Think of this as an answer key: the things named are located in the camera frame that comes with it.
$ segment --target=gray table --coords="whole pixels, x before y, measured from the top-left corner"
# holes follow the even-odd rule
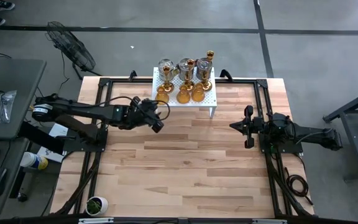
[[[16,179],[20,161],[29,141],[16,138],[21,124],[29,109],[34,93],[45,70],[46,63],[42,60],[0,58],[0,90],[16,90],[11,122],[0,124],[0,167],[7,168],[4,193],[0,196],[0,213],[11,193]]]
[[[17,136],[45,66],[42,60],[0,58],[0,90],[17,91],[11,122],[0,124],[0,139]]]

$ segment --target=white pot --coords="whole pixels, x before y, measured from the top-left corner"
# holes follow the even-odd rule
[[[101,201],[102,208],[100,209],[100,211],[98,213],[90,214],[90,212],[88,211],[88,206],[86,205],[85,211],[87,212],[87,214],[91,215],[91,216],[96,216],[96,215],[101,215],[101,214],[105,213],[107,211],[107,208],[109,207],[109,202],[104,197],[91,197],[88,199],[88,202],[93,198],[97,198]]]

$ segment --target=paper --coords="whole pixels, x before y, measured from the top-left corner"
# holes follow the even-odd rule
[[[60,124],[54,124],[52,129],[49,132],[49,135],[52,137],[66,136],[67,131],[68,131],[68,128],[66,128]],[[56,161],[59,163],[62,163],[62,160],[66,154],[67,154],[66,151],[63,151],[63,155],[60,155],[60,154],[57,154],[57,153],[54,153],[54,152],[48,150],[45,147],[41,147],[37,153],[37,155],[44,156],[47,159],[50,159],[50,160],[53,160],[53,161]]]

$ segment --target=small potted plant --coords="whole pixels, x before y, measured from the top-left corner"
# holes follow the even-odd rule
[[[86,202],[86,212],[88,215],[95,216],[103,214],[109,206],[108,201],[103,197],[91,197]]]

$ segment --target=fan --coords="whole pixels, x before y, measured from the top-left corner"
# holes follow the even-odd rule
[[[85,48],[84,44],[79,41],[74,34],[68,31],[65,26],[55,21],[48,22],[47,34],[51,38],[53,45],[73,62],[73,68],[80,80],[82,80],[83,77],[78,72],[76,66],[83,72],[90,72],[102,76],[92,71],[96,65],[92,55]]]

